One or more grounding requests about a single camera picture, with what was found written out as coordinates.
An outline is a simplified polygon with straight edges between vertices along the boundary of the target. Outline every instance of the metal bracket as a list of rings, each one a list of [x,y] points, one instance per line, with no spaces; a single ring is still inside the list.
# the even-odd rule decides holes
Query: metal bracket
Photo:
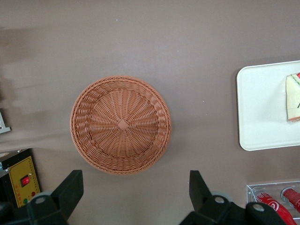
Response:
[[[5,133],[7,131],[10,131],[10,127],[5,126],[5,123],[3,121],[3,117],[2,117],[1,112],[0,112],[0,134]]]

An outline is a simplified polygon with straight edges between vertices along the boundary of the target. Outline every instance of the white tray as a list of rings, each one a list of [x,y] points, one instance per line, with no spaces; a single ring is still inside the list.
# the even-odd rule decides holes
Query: white tray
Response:
[[[300,145],[300,121],[287,122],[285,78],[300,60],[244,67],[237,75],[240,145],[247,151]]]

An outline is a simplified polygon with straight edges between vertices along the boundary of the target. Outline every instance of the coca-cola bottle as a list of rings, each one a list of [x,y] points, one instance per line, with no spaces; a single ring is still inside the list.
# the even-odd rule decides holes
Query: coca-cola bottle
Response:
[[[287,225],[297,225],[290,212],[277,200],[272,198],[265,189],[262,187],[255,187],[252,191],[256,202],[265,203],[272,207]]]

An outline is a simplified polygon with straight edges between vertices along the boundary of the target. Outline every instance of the round wicker basket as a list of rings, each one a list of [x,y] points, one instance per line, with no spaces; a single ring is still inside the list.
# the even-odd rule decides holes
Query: round wicker basket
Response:
[[[163,155],[171,117],[160,94],[130,76],[111,76],[88,86],[71,114],[73,142],[81,156],[106,173],[141,172]]]

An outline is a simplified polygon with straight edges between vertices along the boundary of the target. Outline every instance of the red switch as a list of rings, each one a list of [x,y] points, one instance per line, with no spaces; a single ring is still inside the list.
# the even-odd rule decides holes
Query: red switch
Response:
[[[29,183],[30,183],[30,180],[29,180],[29,176],[28,175],[26,175],[25,177],[23,177],[21,179],[21,185],[22,185],[22,187],[24,187],[25,185],[27,185]]]

